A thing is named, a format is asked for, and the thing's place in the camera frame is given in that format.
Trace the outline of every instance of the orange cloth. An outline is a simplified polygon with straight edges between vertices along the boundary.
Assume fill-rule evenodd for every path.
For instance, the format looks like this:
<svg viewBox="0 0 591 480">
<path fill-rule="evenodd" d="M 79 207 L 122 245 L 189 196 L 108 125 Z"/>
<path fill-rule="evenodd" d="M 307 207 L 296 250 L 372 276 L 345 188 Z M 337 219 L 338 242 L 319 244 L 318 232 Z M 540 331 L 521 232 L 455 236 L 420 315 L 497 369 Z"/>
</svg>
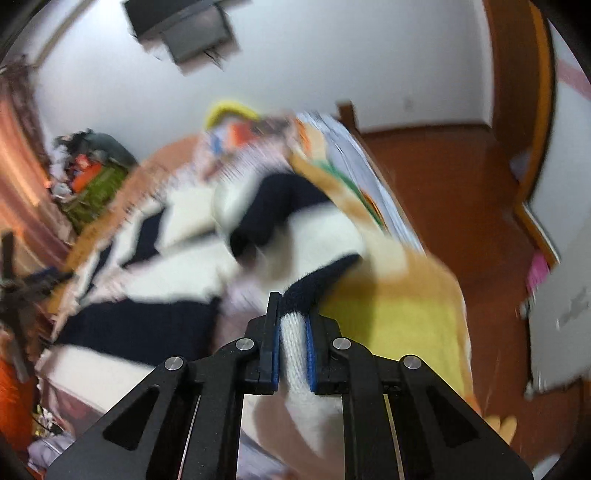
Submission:
<svg viewBox="0 0 591 480">
<path fill-rule="evenodd" d="M 250 122 L 235 122 L 228 128 L 228 146 L 239 148 L 256 139 Z"/>
<path fill-rule="evenodd" d="M 99 174 L 102 168 L 103 165 L 100 163 L 95 163 L 94 165 L 88 167 L 74 179 L 72 182 L 72 190 L 74 190 L 76 193 L 80 193 L 86 188 L 90 181 Z"/>
<path fill-rule="evenodd" d="M 0 431 L 17 452 L 31 444 L 34 388 L 34 377 L 22 384 L 12 365 L 0 360 Z"/>
</svg>

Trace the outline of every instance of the orange item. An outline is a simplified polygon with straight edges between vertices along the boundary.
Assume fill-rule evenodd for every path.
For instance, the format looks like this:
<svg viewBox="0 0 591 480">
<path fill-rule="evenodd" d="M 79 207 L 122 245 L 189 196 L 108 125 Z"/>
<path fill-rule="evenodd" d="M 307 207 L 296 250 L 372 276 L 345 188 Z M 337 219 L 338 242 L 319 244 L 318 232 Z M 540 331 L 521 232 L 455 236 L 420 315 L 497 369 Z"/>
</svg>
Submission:
<svg viewBox="0 0 591 480">
<path fill-rule="evenodd" d="M 82 190 L 86 188 L 86 186 L 90 183 L 90 181 L 95 178 L 103 165 L 100 163 L 95 163 L 88 167 L 85 171 L 83 171 L 80 175 L 78 175 L 74 181 L 72 182 L 72 190 L 76 193 L 80 193 Z"/>
<path fill-rule="evenodd" d="M 310 137 L 308 137 L 308 134 L 306 133 L 306 126 L 297 118 L 295 119 L 295 122 L 297 125 L 298 136 L 300 137 L 301 149 L 305 153 L 306 157 L 309 157 L 310 152 L 312 151 L 312 145 L 310 142 Z"/>
<path fill-rule="evenodd" d="M 250 122 L 236 122 L 228 128 L 228 146 L 239 148 L 256 139 Z"/>
<path fill-rule="evenodd" d="M 34 387 L 34 377 L 22 384 L 12 365 L 0 360 L 0 431 L 16 452 L 26 452 L 33 439 Z"/>
<path fill-rule="evenodd" d="M 88 157 L 82 153 L 76 157 L 76 164 L 82 171 L 86 170 L 92 165 L 90 160 L 88 160 Z"/>
</svg>

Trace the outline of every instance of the white fabric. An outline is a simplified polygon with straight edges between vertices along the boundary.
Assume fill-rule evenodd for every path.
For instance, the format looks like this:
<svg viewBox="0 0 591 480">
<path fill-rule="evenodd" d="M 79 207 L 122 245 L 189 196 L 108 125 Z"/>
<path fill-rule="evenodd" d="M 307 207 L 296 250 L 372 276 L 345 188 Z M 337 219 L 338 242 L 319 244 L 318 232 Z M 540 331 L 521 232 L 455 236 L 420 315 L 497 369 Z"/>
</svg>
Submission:
<svg viewBox="0 0 591 480">
<path fill-rule="evenodd" d="M 355 225 L 333 203 L 292 214 L 257 256 L 254 275 L 261 288 L 259 307 L 267 308 L 270 292 L 283 293 L 308 273 L 345 255 L 364 252 Z"/>
<path fill-rule="evenodd" d="M 342 480 L 343 404 L 340 395 L 310 392 L 305 321 L 296 312 L 281 318 L 279 390 L 270 397 L 245 395 L 242 430 L 298 478 Z"/>
<path fill-rule="evenodd" d="M 229 236 L 250 207 L 262 181 L 262 174 L 250 171 L 241 178 L 221 180 L 213 194 L 212 215 L 218 230 Z"/>
<path fill-rule="evenodd" d="M 206 184 L 169 192 L 156 249 L 163 252 L 214 228 L 211 215 L 214 187 Z"/>
<path fill-rule="evenodd" d="M 127 298 L 142 303 L 194 300 L 208 303 L 220 296 L 240 270 L 224 242 L 212 236 L 173 255 L 155 257 L 131 276 Z"/>
<path fill-rule="evenodd" d="M 46 350 L 36 365 L 41 378 L 101 413 L 114 407 L 153 368 L 74 345 Z"/>
</svg>

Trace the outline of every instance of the orange wooden floor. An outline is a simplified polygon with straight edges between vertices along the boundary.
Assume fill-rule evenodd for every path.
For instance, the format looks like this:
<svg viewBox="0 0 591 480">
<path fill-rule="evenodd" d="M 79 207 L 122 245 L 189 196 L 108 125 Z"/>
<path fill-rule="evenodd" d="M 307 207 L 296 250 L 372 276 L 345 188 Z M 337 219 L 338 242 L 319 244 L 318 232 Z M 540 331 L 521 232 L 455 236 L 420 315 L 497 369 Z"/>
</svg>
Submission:
<svg viewBox="0 0 591 480">
<path fill-rule="evenodd" d="M 466 299 L 475 393 L 485 415 L 517 416 L 512 447 L 530 465 L 574 435 L 581 388 L 523 399 L 527 325 L 516 308 L 534 247 L 511 210 L 517 183 L 484 129 L 369 135 L 366 142 L 423 245 L 457 275 Z"/>
</svg>

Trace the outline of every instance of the white wall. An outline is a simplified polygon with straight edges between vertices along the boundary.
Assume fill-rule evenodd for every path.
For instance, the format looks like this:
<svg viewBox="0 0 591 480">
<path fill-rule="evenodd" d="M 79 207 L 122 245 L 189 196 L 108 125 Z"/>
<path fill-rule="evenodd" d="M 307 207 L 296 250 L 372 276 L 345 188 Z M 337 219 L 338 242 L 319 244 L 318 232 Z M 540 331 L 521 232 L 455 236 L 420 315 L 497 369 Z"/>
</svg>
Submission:
<svg viewBox="0 0 591 480">
<path fill-rule="evenodd" d="M 591 212 L 591 86 L 554 27 L 551 33 L 557 62 L 554 118 L 530 208 L 562 255 Z"/>
<path fill-rule="evenodd" d="M 38 52 L 79 1 L 54 0 L 13 53 Z M 50 134 L 93 128 L 142 158 L 199 129 L 220 99 L 261 112 L 335 112 L 350 99 L 362 129 L 490 122 L 482 0 L 252 0 L 227 12 L 240 51 L 223 70 L 183 71 L 162 45 L 146 51 L 129 34 L 120 0 L 92 2 L 38 71 Z"/>
</svg>

